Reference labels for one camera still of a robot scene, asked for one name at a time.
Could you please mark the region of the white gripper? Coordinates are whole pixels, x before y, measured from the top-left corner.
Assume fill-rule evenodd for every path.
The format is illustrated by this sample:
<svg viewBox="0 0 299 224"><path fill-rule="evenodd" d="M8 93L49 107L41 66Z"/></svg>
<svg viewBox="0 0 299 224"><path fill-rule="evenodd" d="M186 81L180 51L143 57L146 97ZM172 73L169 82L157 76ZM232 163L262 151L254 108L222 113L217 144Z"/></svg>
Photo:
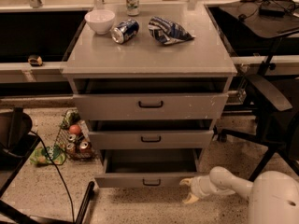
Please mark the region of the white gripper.
<svg viewBox="0 0 299 224"><path fill-rule="evenodd" d="M179 184L190 187L190 192L182 201L185 204L195 203L199 199L203 199L209 195L235 194L227 180L222 176L220 178L209 175L183 178Z"/></svg>

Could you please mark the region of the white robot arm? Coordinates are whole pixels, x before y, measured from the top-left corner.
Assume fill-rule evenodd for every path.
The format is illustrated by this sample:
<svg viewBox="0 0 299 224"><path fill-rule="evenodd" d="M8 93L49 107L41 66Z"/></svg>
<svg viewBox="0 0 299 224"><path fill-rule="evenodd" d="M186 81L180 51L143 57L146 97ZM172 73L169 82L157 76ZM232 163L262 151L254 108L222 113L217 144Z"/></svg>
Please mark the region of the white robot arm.
<svg viewBox="0 0 299 224"><path fill-rule="evenodd" d="M211 194L238 194L248 204L248 224L299 224L299 182L277 171L267 171L254 181L216 166L208 175L184 178L190 188L184 203L195 203Z"/></svg>

